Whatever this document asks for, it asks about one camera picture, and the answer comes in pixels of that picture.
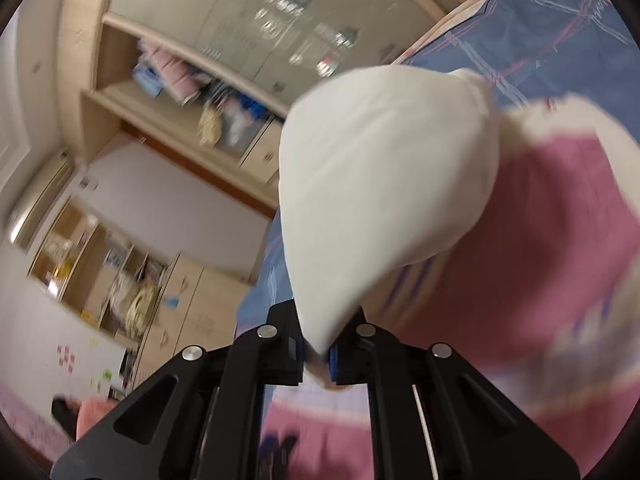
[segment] drawer handle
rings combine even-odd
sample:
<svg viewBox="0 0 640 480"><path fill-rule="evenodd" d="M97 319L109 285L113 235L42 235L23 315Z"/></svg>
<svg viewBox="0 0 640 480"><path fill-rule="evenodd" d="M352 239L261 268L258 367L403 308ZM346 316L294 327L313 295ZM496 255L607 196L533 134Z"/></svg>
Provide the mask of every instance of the drawer handle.
<svg viewBox="0 0 640 480"><path fill-rule="evenodd" d="M169 333L164 329L162 332L162 339L160 340L160 348L163 348L169 342Z"/></svg>

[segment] bed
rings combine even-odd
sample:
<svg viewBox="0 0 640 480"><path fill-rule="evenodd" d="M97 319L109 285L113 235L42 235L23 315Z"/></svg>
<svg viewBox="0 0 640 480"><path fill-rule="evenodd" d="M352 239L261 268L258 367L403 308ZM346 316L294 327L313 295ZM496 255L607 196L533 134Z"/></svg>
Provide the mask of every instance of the bed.
<svg viewBox="0 0 640 480"><path fill-rule="evenodd" d="M492 196L472 233L451 254L399 269L383 301L370 307L370 320L411 344L451 342L585 476L640 396L640 51L609 0L469 0L396 62L482 73L494 85L498 108L513 110L531 137L526 150L503 149L511 158L503 154L495 201ZM522 188L511 183L530 184L541 171L550 180L519 203ZM550 205L554 200L559 208ZM522 213L514 223L531 225L500 227L514 208ZM558 211L562 218L554 220ZM492 237L505 241L496 248L485 243ZM511 265L514 245L527 265ZM491 266L483 251L499 272L484 270ZM536 259L541 251L546 259ZM551 272L549 261L561 264ZM522 286L497 298L494 290L503 290L506 279ZM452 299L447 280L468 285L469 293ZM532 300L538 290L532 282L551 292ZM478 297L501 306L482 316L477 304L456 310ZM257 286L238 309L238 334L291 298L278 214ZM430 302L441 309L430 310ZM523 306L517 316L513 305ZM449 318L441 314L447 309ZM467 316L465 324L456 322L460 316ZM403 323L394 325L398 319ZM487 341L496 323L504 336L500 348ZM364 386L329 392L305 375L299 388L268 388L263 433L291 432L300 434L292 478L373 478Z"/></svg>

